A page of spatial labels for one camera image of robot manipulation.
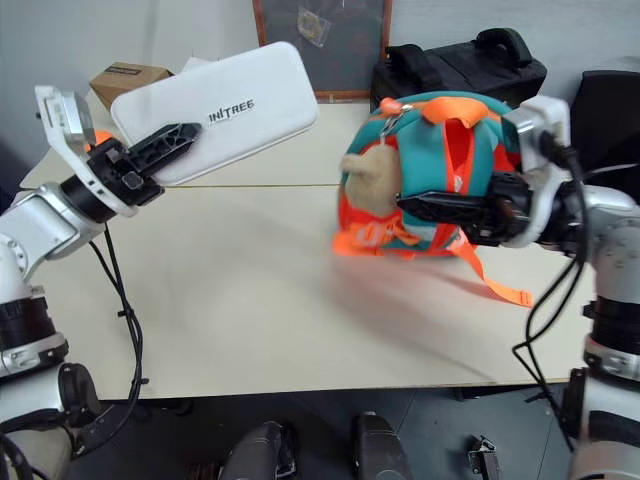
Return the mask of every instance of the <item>floor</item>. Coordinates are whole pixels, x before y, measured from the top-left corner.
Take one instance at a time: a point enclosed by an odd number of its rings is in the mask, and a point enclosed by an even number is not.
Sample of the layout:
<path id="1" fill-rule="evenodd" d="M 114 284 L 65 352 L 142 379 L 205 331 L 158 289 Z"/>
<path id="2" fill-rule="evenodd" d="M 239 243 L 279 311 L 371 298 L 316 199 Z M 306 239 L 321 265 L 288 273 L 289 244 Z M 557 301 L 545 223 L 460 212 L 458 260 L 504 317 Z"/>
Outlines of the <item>floor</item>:
<path id="1" fill-rule="evenodd" d="M 553 387 L 557 396 L 562 387 Z M 185 416 L 156 408 L 138 411 L 138 419 L 110 444 L 74 462 L 69 479 L 183 479 L 188 465 L 223 459 L 246 431 L 276 419 L 298 430 L 297 478 L 351 480 L 350 422 L 371 410 L 399 433 L 416 479 L 480 480 L 466 459 L 469 435 L 485 435 L 496 444 L 501 478 L 562 479 L 569 454 L 555 419 L 546 402 L 525 402 L 537 392 L 531 388 L 465 401 L 451 389 L 199 398 Z"/>

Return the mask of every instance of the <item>white table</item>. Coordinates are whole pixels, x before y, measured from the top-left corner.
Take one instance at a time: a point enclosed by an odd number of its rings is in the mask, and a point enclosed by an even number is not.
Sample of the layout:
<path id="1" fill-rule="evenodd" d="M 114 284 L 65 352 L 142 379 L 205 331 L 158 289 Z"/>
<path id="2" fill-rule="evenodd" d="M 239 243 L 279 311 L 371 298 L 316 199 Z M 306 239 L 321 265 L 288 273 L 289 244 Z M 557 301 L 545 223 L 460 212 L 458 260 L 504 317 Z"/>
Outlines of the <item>white table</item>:
<path id="1" fill-rule="evenodd" d="M 261 162 L 248 159 L 199 183 L 251 183 L 244 176 L 252 164 L 254 184 L 278 183 L 270 166 L 278 162 L 295 172 L 289 181 L 335 183 L 336 145 L 350 141 L 361 107 L 325 105 L 325 120 L 292 140 L 295 147 L 272 150 L 307 150 L 306 158 L 265 152 Z M 342 137 L 325 142 L 325 154 L 318 139 L 336 124 L 345 126 Z M 26 184 L 65 178 L 60 165 L 48 154 Z M 151 383 L 143 397 L 531 381 L 510 352 L 523 338 L 527 309 L 491 297 L 456 259 L 335 257 L 335 190 L 176 188 L 136 217 L 111 222 L 144 328 Z M 491 278 L 538 296 L 566 261 L 537 246 L 479 253 Z M 128 331 L 91 250 L 43 265 L 34 281 L 69 339 L 69 359 L 89 368 L 101 398 L 124 398 L 133 369 Z M 588 269 L 566 314 L 537 344 L 550 379 L 581 364 L 590 321 L 580 312 L 592 284 Z"/>

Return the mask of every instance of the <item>black bag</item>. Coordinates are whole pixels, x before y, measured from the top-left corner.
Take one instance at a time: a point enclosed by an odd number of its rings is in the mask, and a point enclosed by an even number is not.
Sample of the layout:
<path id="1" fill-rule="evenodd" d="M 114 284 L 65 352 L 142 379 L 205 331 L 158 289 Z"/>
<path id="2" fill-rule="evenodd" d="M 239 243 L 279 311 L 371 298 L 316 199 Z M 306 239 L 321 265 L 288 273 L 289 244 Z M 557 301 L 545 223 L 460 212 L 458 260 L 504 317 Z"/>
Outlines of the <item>black bag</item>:
<path id="1" fill-rule="evenodd" d="M 424 52 L 413 44 L 386 52 L 388 58 L 373 67 L 371 111 L 385 97 L 435 90 L 481 93 L 515 107 L 535 96 L 547 75 L 511 28 L 484 30 L 471 42 Z"/>

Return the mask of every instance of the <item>orange strap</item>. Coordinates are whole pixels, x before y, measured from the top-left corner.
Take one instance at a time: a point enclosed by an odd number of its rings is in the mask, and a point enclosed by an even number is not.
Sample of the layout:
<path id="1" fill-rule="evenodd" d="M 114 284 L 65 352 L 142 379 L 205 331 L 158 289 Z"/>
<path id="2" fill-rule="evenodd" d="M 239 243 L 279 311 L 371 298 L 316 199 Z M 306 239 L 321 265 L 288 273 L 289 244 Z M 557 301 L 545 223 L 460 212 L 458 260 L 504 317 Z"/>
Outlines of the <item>orange strap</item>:
<path id="1" fill-rule="evenodd" d="M 454 241 L 448 248 L 451 253 L 467 262 L 471 268 L 473 268 L 473 271 L 476 272 L 476 275 L 478 275 L 487 287 L 489 287 L 497 296 L 523 307 L 533 306 L 533 295 L 531 292 L 526 290 L 516 290 L 515 288 L 501 285 L 500 283 L 494 282 L 488 278 L 484 271 L 482 260 L 478 257 L 473 245 L 469 243 L 467 236 L 462 231 L 460 231 L 459 234 L 460 238 Z"/>

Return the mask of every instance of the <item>chalkboard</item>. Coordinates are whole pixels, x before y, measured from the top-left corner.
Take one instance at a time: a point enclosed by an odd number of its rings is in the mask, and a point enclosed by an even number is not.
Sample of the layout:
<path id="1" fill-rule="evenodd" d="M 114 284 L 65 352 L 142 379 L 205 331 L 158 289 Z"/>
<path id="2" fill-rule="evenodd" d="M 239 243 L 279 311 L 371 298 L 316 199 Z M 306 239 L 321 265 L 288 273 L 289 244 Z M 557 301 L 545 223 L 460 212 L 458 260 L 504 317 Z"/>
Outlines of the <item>chalkboard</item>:
<path id="1" fill-rule="evenodd" d="M 298 48 L 318 98 L 367 98 L 392 0 L 253 0 L 260 45 Z"/>

